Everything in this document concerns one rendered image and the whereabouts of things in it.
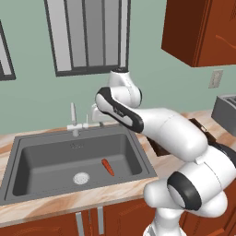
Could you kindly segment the orange carrot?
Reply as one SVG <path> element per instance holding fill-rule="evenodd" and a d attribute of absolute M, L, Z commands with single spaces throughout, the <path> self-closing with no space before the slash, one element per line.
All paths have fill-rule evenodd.
<path fill-rule="evenodd" d="M 102 163 L 102 165 L 104 166 L 104 168 L 106 169 L 106 171 L 107 171 L 111 176 L 114 176 L 114 172 L 113 172 L 113 170 L 112 170 L 112 167 L 111 167 L 109 161 L 106 160 L 106 159 L 102 159 L 102 160 L 101 160 L 101 163 Z"/>

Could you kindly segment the large dark-framed window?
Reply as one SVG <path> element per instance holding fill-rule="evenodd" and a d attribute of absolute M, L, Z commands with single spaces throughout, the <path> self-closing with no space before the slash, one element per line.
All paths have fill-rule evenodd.
<path fill-rule="evenodd" d="M 128 70 L 131 0 L 44 0 L 55 74 Z"/>

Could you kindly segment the silver sink faucet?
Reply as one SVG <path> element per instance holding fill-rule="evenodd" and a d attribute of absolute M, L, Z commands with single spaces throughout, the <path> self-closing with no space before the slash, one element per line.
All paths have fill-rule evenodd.
<path fill-rule="evenodd" d="M 76 105 L 74 102 L 70 104 L 70 112 L 71 112 L 71 121 L 72 123 L 66 127 L 67 131 L 71 131 L 74 137 L 79 136 L 79 131 L 82 129 L 87 129 L 89 127 L 88 122 L 84 122 L 83 124 L 79 124 L 77 122 L 77 112 Z"/>

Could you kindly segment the round silver sink drain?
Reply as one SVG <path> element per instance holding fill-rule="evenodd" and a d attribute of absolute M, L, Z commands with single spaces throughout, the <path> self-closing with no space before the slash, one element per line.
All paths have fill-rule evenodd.
<path fill-rule="evenodd" d="M 73 177 L 73 182 L 78 185 L 86 184 L 89 181 L 89 175 L 86 172 L 79 172 Z"/>

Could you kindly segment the grey kitchen sink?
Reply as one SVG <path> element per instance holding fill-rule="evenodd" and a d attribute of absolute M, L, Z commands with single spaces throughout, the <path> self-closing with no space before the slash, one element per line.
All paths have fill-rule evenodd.
<path fill-rule="evenodd" d="M 114 176 L 101 163 L 109 161 Z M 73 177 L 86 172 L 89 181 Z M 0 206 L 127 183 L 156 175 L 136 134 L 119 124 L 17 136 L 0 186 Z"/>

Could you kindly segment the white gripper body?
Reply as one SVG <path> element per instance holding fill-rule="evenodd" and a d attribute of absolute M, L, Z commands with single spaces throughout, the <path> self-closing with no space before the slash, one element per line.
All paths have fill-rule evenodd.
<path fill-rule="evenodd" d="M 94 123 L 99 124 L 100 126 L 103 126 L 103 123 L 108 120 L 108 116 L 103 114 L 97 107 L 96 104 L 93 104 L 91 106 L 91 120 Z"/>

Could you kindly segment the red-brown wall cupboard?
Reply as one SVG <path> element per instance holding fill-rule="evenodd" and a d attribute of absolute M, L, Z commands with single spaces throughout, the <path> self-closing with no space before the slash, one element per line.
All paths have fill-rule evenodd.
<path fill-rule="evenodd" d="M 236 0 L 167 0 L 161 49 L 191 67 L 236 65 Z"/>

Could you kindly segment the narrow dark-framed window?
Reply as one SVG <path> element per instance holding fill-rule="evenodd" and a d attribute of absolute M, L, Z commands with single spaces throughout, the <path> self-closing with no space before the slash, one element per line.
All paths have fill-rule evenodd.
<path fill-rule="evenodd" d="M 0 81 L 15 80 L 16 75 L 6 43 L 6 36 L 0 21 Z"/>

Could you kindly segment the grey wall socket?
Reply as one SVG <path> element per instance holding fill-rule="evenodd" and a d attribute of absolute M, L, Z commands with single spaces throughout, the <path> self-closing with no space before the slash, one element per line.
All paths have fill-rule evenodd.
<path fill-rule="evenodd" d="M 211 78 L 210 78 L 210 82 L 209 82 L 209 88 L 210 89 L 215 89 L 219 87 L 219 83 L 220 80 L 222 79 L 222 75 L 223 75 L 223 70 L 219 69 L 219 70 L 214 70 L 212 72 Z"/>

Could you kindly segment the grey toaster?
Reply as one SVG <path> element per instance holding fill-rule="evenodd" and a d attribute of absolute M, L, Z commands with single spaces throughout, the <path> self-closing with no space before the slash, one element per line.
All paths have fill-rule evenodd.
<path fill-rule="evenodd" d="M 211 117 L 236 136 L 236 94 L 217 96 Z"/>

